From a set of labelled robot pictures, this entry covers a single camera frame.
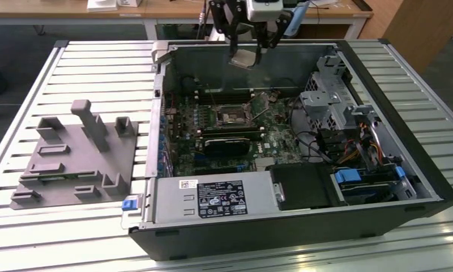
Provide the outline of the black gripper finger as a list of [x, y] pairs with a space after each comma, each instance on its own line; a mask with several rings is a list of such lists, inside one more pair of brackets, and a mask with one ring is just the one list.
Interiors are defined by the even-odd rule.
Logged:
[[[291, 13], [290, 12], [281, 12], [277, 19], [270, 22], [258, 22], [254, 23], [254, 31], [255, 31], [255, 38], [257, 38], [257, 49], [255, 49], [255, 58], [254, 58], [254, 65], [259, 64], [262, 54], [267, 49], [275, 48], [286, 28], [291, 21]], [[275, 32], [267, 30], [267, 24], [275, 24]]]
[[233, 58], [238, 49], [238, 34], [237, 27], [227, 28], [225, 17], [225, 2], [226, 1], [209, 1], [210, 13], [213, 16], [213, 25], [219, 34], [223, 34], [229, 40], [229, 57]]

